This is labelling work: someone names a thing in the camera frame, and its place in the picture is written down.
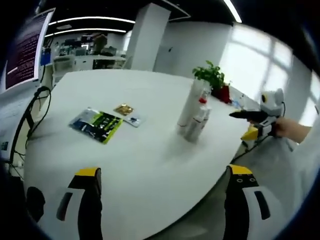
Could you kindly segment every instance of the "ceiling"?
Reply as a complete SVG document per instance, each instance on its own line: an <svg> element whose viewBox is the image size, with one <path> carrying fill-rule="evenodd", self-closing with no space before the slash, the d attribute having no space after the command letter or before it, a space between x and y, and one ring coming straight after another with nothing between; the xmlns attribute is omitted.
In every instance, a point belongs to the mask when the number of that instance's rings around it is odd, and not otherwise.
<svg viewBox="0 0 320 240"><path fill-rule="evenodd" d="M235 21L223 0L134 0L125 5L121 1L91 0L79 5L79 0L46 0L43 10L56 8L53 21L85 16L114 17L134 21L142 7L153 2L171 11L171 22L203 21L232 25ZM311 0L231 0L242 23L269 33L293 49L293 53L310 69L320 74L317 44L320 40L318 11ZM187 12L190 17L176 7ZM70 24L73 29L108 28L129 31L132 23L84 19L49 26L47 34L58 32L56 27Z"/></svg>

